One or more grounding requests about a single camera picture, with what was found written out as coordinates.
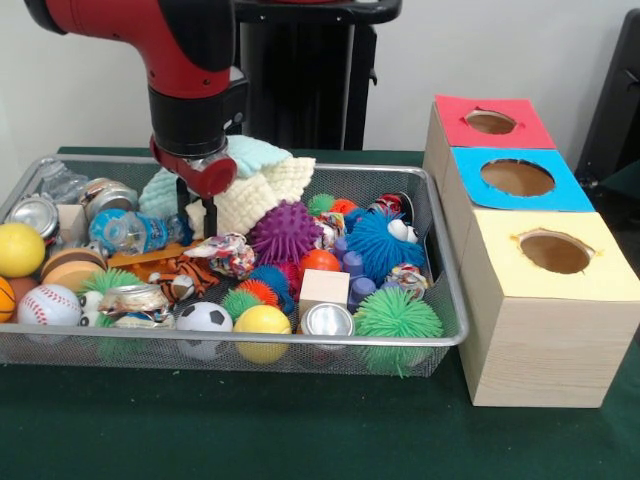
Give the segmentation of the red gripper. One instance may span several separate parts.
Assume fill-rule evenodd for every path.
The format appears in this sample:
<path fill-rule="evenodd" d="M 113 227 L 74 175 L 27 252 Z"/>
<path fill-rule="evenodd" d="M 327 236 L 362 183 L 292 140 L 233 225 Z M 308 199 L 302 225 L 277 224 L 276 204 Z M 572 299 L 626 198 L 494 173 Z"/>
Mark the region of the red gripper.
<path fill-rule="evenodd" d="M 187 207 L 191 204 L 189 189 L 202 197 L 205 208 L 203 237 L 215 237 L 218 230 L 218 213 L 214 196 L 225 192 L 233 183 L 237 174 L 237 164 L 231 158 L 228 141 L 204 157 L 186 158 L 162 150 L 150 140 L 150 151 L 154 159 L 166 170 L 176 174 L 176 196 L 178 216 L 188 219 Z"/>

